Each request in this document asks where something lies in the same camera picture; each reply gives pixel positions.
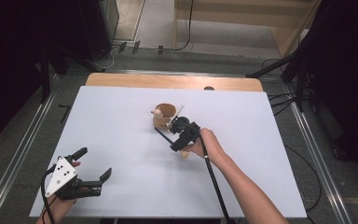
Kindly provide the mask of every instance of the cable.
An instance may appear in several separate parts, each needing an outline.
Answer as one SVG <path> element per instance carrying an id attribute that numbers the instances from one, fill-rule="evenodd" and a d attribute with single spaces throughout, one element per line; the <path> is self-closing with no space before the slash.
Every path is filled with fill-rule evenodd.
<path id="1" fill-rule="evenodd" d="M 179 49 L 151 49 L 151 48 L 138 48 L 138 49 L 151 49 L 151 50 L 158 50 L 158 51 L 160 51 L 160 50 L 179 51 L 179 50 L 185 49 L 187 47 L 188 43 L 190 42 L 190 38 L 191 38 L 191 21 L 192 21 L 192 16 L 193 16 L 193 6 L 194 6 L 194 0 L 191 0 L 190 17 L 188 19 L 188 39 L 184 46 L 182 46 Z"/>
<path id="2" fill-rule="evenodd" d="M 288 103 L 288 104 L 287 104 L 286 106 L 284 106 L 280 111 L 276 112 L 276 113 L 274 114 L 274 117 L 277 116 L 277 115 L 279 115 L 279 114 L 281 114 L 281 113 L 283 112 L 283 110 L 286 109 L 287 106 L 289 106 L 291 103 L 292 103 L 292 102 Z"/>
<path id="3" fill-rule="evenodd" d="M 51 201 L 51 203 L 48 205 L 48 207 L 51 207 L 51 205 L 56 201 L 56 199 L 58 198 L 58 196 L 56 195 L 55 197 L 54 197 L 54 199 L 53 199 L 53 201 Z M 43 212 L 43 215 L 42 215 L 42 221 L 43 221 L 43 223 L 46 223 L 45 222 L 45 214 L 46 214 L 46 209 L 45 209 L 45 211 Z"/>
<path id="4" fill-rule="evenodd" d="M 301 156 L 298 152 L 296 152 L 294 149 L 290 148 L 290 147 L 287 146 L 287 145 L 284 145 L 284 147 L 287 148 L 287 149 L 289 149 L 289 150 L 291 150 L 291 151 L 293 151 L 294 153 L 296 153 L 297 156 L 298 156 L 299 158 L 301 158 L 301 159 L 309 166 L 309 168 L 310 168 L 310 169 L 312 170 L 312 172 L 315 174 L 316 179 L 318 180 L 319 195 L 318 195 L 318 198 L 316 199 L 315 203 L 314 203 L 310 208 L 306 208 L 306 209 L 305 209 L 307 212 L 309 212 L 310 210 L 312 210 L 313 208 L 316 207 L 316 205 L 319 203 L 319 201 L 320 201 L 321 198 L 322 198 L 322 183 L 321 183 L 321 179 L 319 178 L 318 173 L 316 172 L 316 170 L 312 167 L 312 165 L 311 165 L 303 156 Z"/>
<path id="5" fill-rule="evenodd" d="M 268 61 L 271 61 L 271 60 L 280 60 L 279 58 L 271 58 L 271 59 L 266 59 L 264 62 L 262 62 L 261 63 L 261 70 L 263 70 L 264 69 L 264 64 L 266 63 L 266 62 L 268 62 Z"/>
<path id="6" fill-rule="evenodd" d="M 187 34 L 188 34 L 188 38 L 190 38 L 190 29 L 188 29 L 188 27 L 187 27 L 187 22 L 186 21 L 184 21 L 185 22 L 185 27 L 186 27 L 186 30 L 187 30 Z M 191 51 L 192 49 L 193 49 L 193 44 L 191 43 L 191 48 L 189 49 L 189 51 Z"/>
<path id="7" fill-rule="evenodd" d="M 214 186 L 214 190 L 216 191 L 216 194 L 217 194 L 217 199 L 219 200 L 219 203 L 220 203 L 220 206 L 222 208 L 222 211 L 223 211 L 223 215 L 225 216 L 225 220 L 226 220 L 226 223 L 227 224 L 231 224 L 231 223 L 234 223 L 235 224 L 235 221 L 230 219 L 229 215 L 228 215 L 228 212 L 227 212 L 227 209 L 226 209 L 226 205 L 225 205 L 225 202 L 223 200 L 223 197 L 222 197 L 222 193 L 220 192 L 220 188 L 217 184 L 217 181 L 216 181 L 216 177 L 214 176 L 214 173 L 213 173 L 213 169 L 212 169 L 212 165 L 211 165 L 211 161 L 209 160 L 209 156 L 208 156 L 208 151 L 206 149 L 206 146 L 204 144 L 204 141 L 202 139 L 202 136 L 200 134 L 200 131 L 197 130 L 196 128 L 194 128 L 193 126 L 191 125 L 188 125 L 188 124 L 184 124 L 184 126 L 196 131 L 196 133 L 198 133 L 198 136 L 199 136 L 199 139 L 201 141 L 201 145 L 202 145 L 202 151 L 204 153 L 204 159 L 205 159 L 205 163 L 206 163 L 206 166 L 208 168 L 208 172 L 209 172 L 209 175 L 211 176 L 211 179 L 212 179 L 212 182 L 213 182 L 213 186 Z"/>
<path id="8" fill-rule="evenodd" d="M 310 218 L 310 216 L 307 214 L 307 219 L 312 223 L 315 224 L 315 222 L 312 220 L 312 218 Z"/>
<path id="9" fill-rule="evenodd" d="M 267 72 L 273 71 L 273 70 L 277 69 L 278 67 L 284 66 L 287 63 L 290 64 L 290 61 L 293 60 L 293 57 L 294 57 L 294 54 L 292 53 L 289 56 L 286 56 L 285 58 L 280 59 L 276 63 L 273 63 L 260 71 L 257 71 L 252 74 L 246 74 L 245 76 L 246 77 L 254 77 L 254 78 L 262 77 Z"/>
<path id="10" fill-rule="evenodd" d="M 118 12 L 118 15 L 123 15 L 123 16 L 125 16 L 124 21 L 127 20 L 127 15 L 126 15 L 126 14 L 124 14 L 124 13 L 122 13 L 122 12 Z"/>
<path id="11" fill-rule="evenodd" d="M 296 97 L 291 97 L 291 98 L 289 98 L 289 99 L 287 99 L 287 100 L 285 100 L 285 101 L 282 101 L 282 102 L 279 102 L 279 103 L 276 103 L 276 104 L 273 104 L 273 105 L 271 105 L 271 108 L 273 108 L 273 107 L 275 107 L 275 106 L 277 106 L 277 105 L 283 105 L 283 104 L 286 104 L 286 103 L 292 103 L 293 101 L 295 101 L 296 100 Z"/>
<path id="12" fill-rule="evenodd" d="M 95 62 L 91 62 L 91 63 L 96 65 L 96 66 L 98 66 L 98 67 L 100 67 L 100 68 L 102 68 L 102 69 L 108 69 L 108 68 L 112 67 L 113 64 L 115 63 L 115 59 L 113 58 L 113 50 L 115 50 L 115 49 L 118 49 L 118 47 L 116 47 L 114 45 L 114 47 L 110 50 L 110 57 L 112 58 L 112 62 L 109 64 L 109 66 L 104 67 L 104 66 L 101 66 L 101 65 L 99 65 L 99 64 L 97 64 Z"/>
<path id="13" fill-rule="evenodd" d="M 269 101 L 276 99 L 278 97 L 281 96 L 286 96 L 286 95 L 294 95 L 294 93 L 283 93 L 283 94 L 275 94 L 275 95 L 267 95 L 267 97 L 272 97 L 272 98 L 268 98 Z"/>
<path id="14" fill-rule="evenodd" d="M 51 168 L 49 168 L 42 177 L 42 183 L 40 184 L 40 190 L 41 190 L 41 194 L 42 194 L 42 199 L 43 199 L 43 203 L 45 204 L 45 209 L 48 212 L 48 218 L 50 219 L 50 223 L 51 224 L 55 224 L 54 222 L 54 217 L 51 213 L 50 210 L 50 205 L 48 204 L 48 198 L 46 198 L 46 190 L 45 190 L 45 181 L 46 181 L 46 177 L 54 172 L 56 165 L 54 164 L 53 166 L 51 166 Z"/>

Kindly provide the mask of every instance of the white tabletop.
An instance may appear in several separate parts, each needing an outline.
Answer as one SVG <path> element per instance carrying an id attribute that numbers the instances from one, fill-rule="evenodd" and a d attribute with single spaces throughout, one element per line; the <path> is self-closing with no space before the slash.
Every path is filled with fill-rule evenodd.
<path id="1" fill-rule="evenodd" d="M 81 87 L 50 165 L 87 147 L 78 178 L 113 172 L 102 195 L 77 200 L 69 217 L 223 216 L 205 161 L 194 154 L 183 159 L 154 130 L 150 111 L 161 103 L 186 105 L 180 116 L 212 129 L 285 217 L 306 216 L 264 92 Z M 213 170 L 229 215 L 243 217 L 225 178 Z M 42 207 L 39 192 L 30 216 Z"/>

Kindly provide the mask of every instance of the gray floor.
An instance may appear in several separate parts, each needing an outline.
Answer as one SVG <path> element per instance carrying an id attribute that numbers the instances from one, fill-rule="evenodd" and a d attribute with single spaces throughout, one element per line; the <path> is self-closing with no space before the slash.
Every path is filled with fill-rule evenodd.
<path id="1" fill-rule="evenodd" d="M 119 20 L 115 40 L 133 42 L 138 33 L 145 0 L 117 0 L 116 2 Z"/>
<path id="2" fill-rule="evenodd" d="M 160 7 L 156 4 L 162 4 L 165 1 L 148 0 L 145 8 Z M 143 15 L 143 22 L 155 21 L 153 13 Z M 138 40 L 142 39 L 144 44 L 141 47 L 153 48 L 155 45 L 169 46 L 171 38 L 162 34 L 163 28 L 169 27 L 165 21 L 165 26 L 155 24 L 152 29 L 147 25 L 141 25 L 137 35 Z M 190 52 L 168 52 L 158 55 L 153 50 L 140 50 L 137 54 L 131 54 L 131 49 L 127 48 L 122 53 L 114 51 L 115 64 L 107 71 L 115 70 L 145 70 L 145 71 L 171 71 L 171 72 L 197 72 L 211 73 L 216 76 L 237 77 L 250 74 L 262 68 L 266 59 L 276 58 L 278 51 L 273 47 L 268 37 L 268 33 L 263 27 L 250 28 L 253 32 L 246 36 L 245 42 L 249 48 L 237 47 L 237 42 L 227 44 L 227 38 L 218 36 L 210 42 L 212 46 L 202 46 L 198 40 L 210 37 L 194 37 L 192 40 L 192 49 Z M 259 34 L 264 32 L 264 43 L 255 41 Z M 205 34 L 205 32 L 195 32 L 195 36 Z M 274 61 L 267 61 L 264 67 Z M 111 61 L 108 56 L 98 61 L 98 64 L 108 65 Z M 277 69 L 261 77 L 264 90 L 268 94 L 284 93 L 283 84 L 280 82 L 279 75 L 281 71 Z M 40 178 L 48 168 L 48 163 L 55 146 L 60 138 L 64 123 L 60 123 L 65 108 L 58 105 L 71 105 L 76 98 L 77 91 L 81 85 L 84 85 L 89 71 L 76 63 L 70 63 L 70 71 L 66 76 L 60 76 L 60 84 L 57 87 L 56 95 L 52 101 L 49 111 L 42 122 L 40 129 L 30 146 L 29 152 L 20 168 L 13 185 L 9 189 L 6 198 L 0 207 L 0 223 L 34 223 L 34 218 L 29 218 L 29 212 L 34 202 L 35 192 L 40 185 Z M 16 117 L 7 125 L 0 135 L 0 180 L 4 175 L 21 139 L 27 131 L 29 124 L 39 108 L 41 91 L 37 91 L 32 96 Z M 305 103 L 305 115 L 309 121 L 312 133 L 317 140 L 318 145 L 324 156 L 327 167 L 331 172 L 340 195 L 351 215 L 353 223 L 358 223 L 358 163 L 354 161 L 338 161 L 333 154 L 332 145 L 324 131 L 322 123 L 314 115 Z M 301 134 L 294 113 L 290 107 L 283 110 L 276 117 L 278 127 L 281 132 L 283 142 L 302 155 L 312 164 L 309 150 Z M 291 162 L 298 188 L 303 195 L 303 201 L 306 208 L 312 206 L 316 201 L 319 192 L 317 179 L 309 166 L 300 159 L 296 153 L 288 150 L 287 155 Z M 323 190 L 323 196 L 316 207 L 309 211 L 310 217 L 315 223 L 338 223 L 332 205 Z M 77 219 L 68 217 L 65 223 L 99 223 L 100 219 Z M 307 219 L 290 219 L 290 223 L 310 223 Z"/>
<path id="3" fill-rule="evenodd" d="M 174 0 L 146 0 L 134 41 L 140 41 L 141 48 L 184 46 L 188 39 L 188 21 L 179 20 L 176 23 L 174 42 L 173 9 Z M 183 51 L 263 59 L 281 57 L 269 27 L 208 21 L 191 22 L 191 40 Z"/>

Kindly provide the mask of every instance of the small toy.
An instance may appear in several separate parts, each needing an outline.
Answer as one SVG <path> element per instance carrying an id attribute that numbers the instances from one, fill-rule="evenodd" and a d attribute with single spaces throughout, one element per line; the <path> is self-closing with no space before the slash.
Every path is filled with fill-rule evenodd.
<path id="1" fill-rule="evenodd" d="M 176 107 L 170 104 L 159 104 L 151 113 L 153 114 L 153 125 L 156 128 L 169 130 L 172 118 L 176 115 Z"/>
<path id="2" fill-rule="evenodd" d="M 182 151 L 182 149 L 187 146 L 190 141 L 196 142 L 200 134 L 200 127 L 195 122 L 190 123 L 185 117 L 178 117 L 183 107 L 184 105 L 182 105 L 180 110 L 175 114 L 174 111 L 176 111 L 176 108 L 173 105 L 160 104 L 151 112 L 154 115 L 153 125 L 155 126 L 155 130 L 171 143 L 171 149 L 173 151 L 179 151 L 181 156 L 186 158 L 189 152 Z M 159 129 L 168 130 L 173 134 L 179 133 L 179 138 L 173 142 Z"/>

